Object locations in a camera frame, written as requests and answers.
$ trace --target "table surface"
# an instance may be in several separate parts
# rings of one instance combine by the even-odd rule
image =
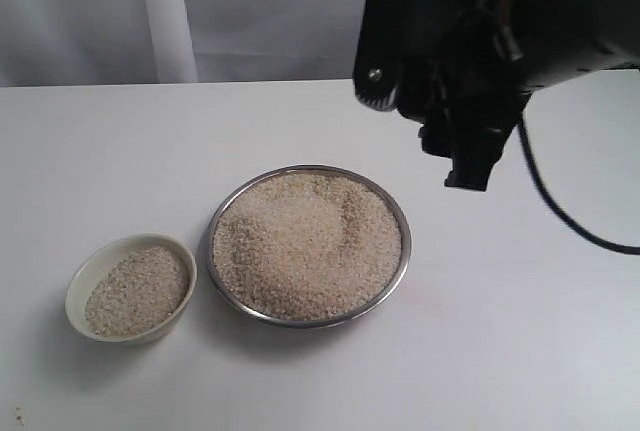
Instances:
[[[638,102],[637,73],[611,73],[527,111],[552,192],[636,244]],[[445,189],[417,125],[360,106],[347,81],[2,89],[0,122],[0,429],[640,429],[640,260],[551,216],[515,137],[479,194]],[[404,281],[347,326],[239,316],[202,264],[218,204],[300,163],[370,177],[412,229]],[[144,232],[198,249],[177,328],[141,348],[76,335],[74,271]]]

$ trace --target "white backdrop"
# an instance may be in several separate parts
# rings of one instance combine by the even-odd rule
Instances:
[[[364,0],[0,0],[0,86],[344,78]]]

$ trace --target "metal bowl rim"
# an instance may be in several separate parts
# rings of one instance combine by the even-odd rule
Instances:
[[[401,248],[400,248],[400,261],[398,263],[398,267],[396,271],[389,281],[387,285],[371,300],[369,300],[364,305],[356,308],[348,313],[341,314],[339,316],[335,316],[329,319],[319,319],[313,321],[294,321],[294,320],[285,320],[280,318],[274,318],[272,316],[268,316],[263,314],[255,309],[250,308],[249,306],[243,304],[238,300],[231,291],[227,289],[227,287],[222,282],[220,274],[216,269],[215,264],[213,263],[213,236],[218,226],[218,222],[220,218],[225,213],[225,211],[233,204],[233,202],[244,192],[256,186],[259,183],[267,181],[268,179],[275,178],[277,176],[283,176],[286,174],[321,174],[321,175],[329,175],[329,176],[342,176],[358,183],[364,184],[370,191],[377,194],[380,198],[382,198],[389,209],[391,210],[396,222],[398,224],[398,228],[400,230],[400,239],[401,239]],[[207,228],[207,246],[206,246],[206,256],[205,262],[207,269],[209,270],[209,275],[213,280],[213,283],[218,290],[218,292],[225,298],[227,302],[229,302],[233,307],[238,309],[241,312],[248,314],[249,316],[258,319],[267,324],[271,324],[274,326],[286,327],[286,328],[298,328],[298,329],[312,329],[312,328],[328,328],[331,326],[337,326],[339,324],[345,323],[347,321],[351,321],[355,318],[362,316],[365,313],[368,313],[373,308],[382,303],[385,299],[389,297],[389,295],[396,289],[400,281],[404,277],[405,272],[407,271],[407,266],[409,264],[409,259],[411,257],[411,231],[409,229],[409,223],[402,212],[402,209],[398,205],[395,199],[387,193],[381,186],[376,184],[364,176],[354,173],[353,171],[348,171],[346,169],[337,168],[333,166],[325,166],[325,165],[296,165],[296,166],[287,166],[284,168],[274,169],[272,171],[268,171],[264,174],[261,174],[237,188],[233,191],[223,202],[220,204],[218,209],[213,215],[211,222],[209,223],[209,227]]]

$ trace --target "uncooked rice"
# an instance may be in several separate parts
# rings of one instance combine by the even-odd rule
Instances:
[[[400,260],[398,223],[386,202],[343,177],[296,173],[249,188],[213,237],[222,283],[267,316],[311,321],[368,303]]]
[[[188,289],[182,259],[167,248],[151,246],[131,253],[98,283],[85,318],[101,336],[133,336],[171,316]]]

